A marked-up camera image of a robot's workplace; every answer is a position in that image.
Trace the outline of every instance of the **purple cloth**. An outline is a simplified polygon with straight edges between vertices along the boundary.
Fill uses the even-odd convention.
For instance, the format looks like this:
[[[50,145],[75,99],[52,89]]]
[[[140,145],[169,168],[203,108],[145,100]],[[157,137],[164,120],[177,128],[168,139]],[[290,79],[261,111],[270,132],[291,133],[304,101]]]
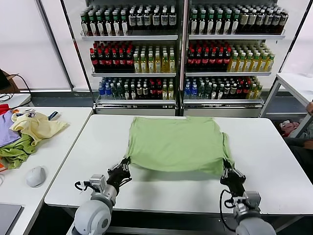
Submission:
[[[0,147],[13,143],[21,138],[17,131],[10,130],[10,127],[14,124],[11,117],[11,111],[0,115]]]

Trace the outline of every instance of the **white tabletop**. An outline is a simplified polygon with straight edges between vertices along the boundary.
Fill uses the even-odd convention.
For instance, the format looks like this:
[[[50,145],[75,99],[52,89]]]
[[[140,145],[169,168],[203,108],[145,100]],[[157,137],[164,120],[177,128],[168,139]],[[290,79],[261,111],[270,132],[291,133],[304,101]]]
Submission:
[[[313,100],[313,78],[296,73],[278,73],[277,77],[304,106]]]
[[[30,94],[18,93],[18,94],[14,94],[13,97],[9,99],[8,101],[4,103],[0,103],[0,104],[8,104],[10,108],[14,108],[14,107],[23,105],[27,103],[28,101],[30,101]]]
[[[67,122],[69,126],[52,138],[41,141],[36,146],[37,151],[31,154],[19,169],[0,172],[5,176],[0,186],[0,203],[24,207],[10,235],[28,234],[44,202],[46,192],[92,114],[92,108],[34,107],[34,109],[47,116],[57,111],[60,113],[58,120]],[[39,165],[45,168],[46,181],[38,188],[31,188],[26,184],[25,175]]]
[[[88,201],[91,190],[81,193],[74,183],[93,174],[108,176],[107,169],[120,162],[126,152],[132,121],[133,116],[93,115],[45,202],[78,207]],[[270,120],[219,117],[215,121],[229,135],[235,166],[247,177],[246,190],[259,191],[261,213],[313,214],[313,186]],[[201,172],[157,172],[132,164],[130,172],[133,180],[121,188],[115,210],[219,212],[219,196],[226,188],[219,177]],[[224,207],[223,212],[232,210]]]

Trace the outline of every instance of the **white mouse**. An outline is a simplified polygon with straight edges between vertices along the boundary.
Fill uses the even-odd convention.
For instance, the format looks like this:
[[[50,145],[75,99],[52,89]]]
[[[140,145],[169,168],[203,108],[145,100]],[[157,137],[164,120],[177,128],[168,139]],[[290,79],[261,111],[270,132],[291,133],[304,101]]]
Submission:
[[[41,167],[35,167],[26,174],[26,183],[34,188],[45,181],[45,170]]]

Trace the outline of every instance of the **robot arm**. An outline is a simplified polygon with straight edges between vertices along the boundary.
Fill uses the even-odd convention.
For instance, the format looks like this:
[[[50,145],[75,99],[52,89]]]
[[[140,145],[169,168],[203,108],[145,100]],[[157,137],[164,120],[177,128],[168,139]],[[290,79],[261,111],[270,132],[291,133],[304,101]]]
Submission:
[[[81,205],[75,213],[72,235],[105,233],[111,222],[111,213],[119,188],[131,180],[129,163],[130,159],[123,159],[121,163],[108,169],[107,181],[104,175],[93,175],[89,181],[75,183],[77,189],[85,191],[92,188],[93,192],[90,201]]]
[[[229,191],[223,190],[220,196],[221,220],[232,232],[237,235],[276,235],[274,228],[263,219],[260,214],[261,196],[256,191],[246,191],[243,183],[246,181],[245,175],[231,167],[229,162],[224,160],[224,172],[221,176],[221,184],[226,185]],[[224,192],[231,194],[231,198],[224,202],[227,208],[234,209],[234,217],[239,226],[236,229],[228,227],[223,219],[222,196]]]

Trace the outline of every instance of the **metal shelf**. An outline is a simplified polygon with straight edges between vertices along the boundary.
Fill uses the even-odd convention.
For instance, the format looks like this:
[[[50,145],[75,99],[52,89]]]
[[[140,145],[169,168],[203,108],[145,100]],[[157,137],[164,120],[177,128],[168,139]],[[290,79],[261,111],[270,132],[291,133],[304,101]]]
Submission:
[[[263,105],[261,99],[185,99],[184,106],[188,105]]]
[[[175,77],[176,73],[92,73],[93,77]]]
[[[106,100],[106,99],[99,99],[99,105],[175,105],[175,100]]]
[[[229,39],[229,40],[282,40],[285,35],[266,35],[266,34],[230,34],[230,35],[189,35],[189,40],[206,40],[206,39]]]
[[[271,72],[187,72],[186,77],[202,76],[270,76]]]
[[[178,35],[82,36],[84,41],[175,41]]]

